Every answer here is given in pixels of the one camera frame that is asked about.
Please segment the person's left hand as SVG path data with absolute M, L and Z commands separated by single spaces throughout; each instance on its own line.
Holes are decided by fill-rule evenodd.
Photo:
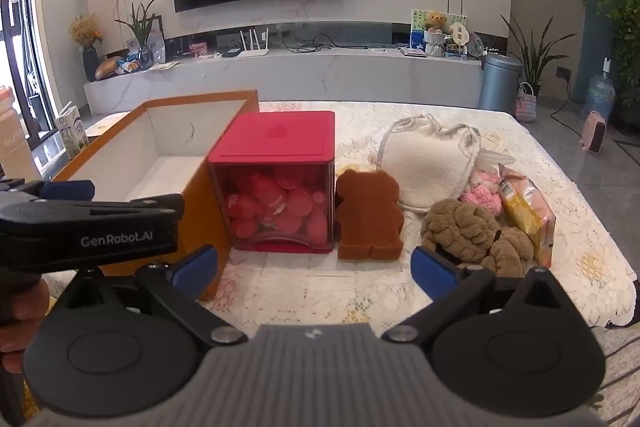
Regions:
M 21 374 L 26 347 L 36 335 L 50 306 L 45 280 L 11 297 L 12 319 L 1 326 L 1 363 L 10 374 Z

